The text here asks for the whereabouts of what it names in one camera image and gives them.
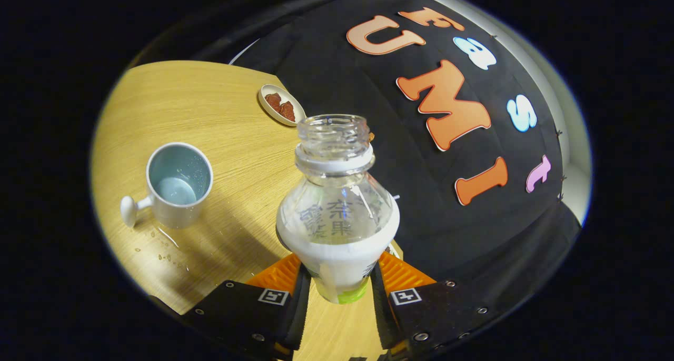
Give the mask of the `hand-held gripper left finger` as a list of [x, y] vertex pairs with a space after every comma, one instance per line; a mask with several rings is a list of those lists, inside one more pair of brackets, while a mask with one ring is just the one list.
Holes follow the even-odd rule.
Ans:
[[291, 360], [303, 337], [310, 282], [292, 254], [245, 283], [222, 282], [182, 322], [238, 360]]

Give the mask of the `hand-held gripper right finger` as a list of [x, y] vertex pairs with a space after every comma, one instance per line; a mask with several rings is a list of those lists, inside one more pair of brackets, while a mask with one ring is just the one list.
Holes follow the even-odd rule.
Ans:
[[383, 360], [432, 360], [491, 327], [499, 318], [475, 286], [435, 281], [389, 253], [371, 272]]

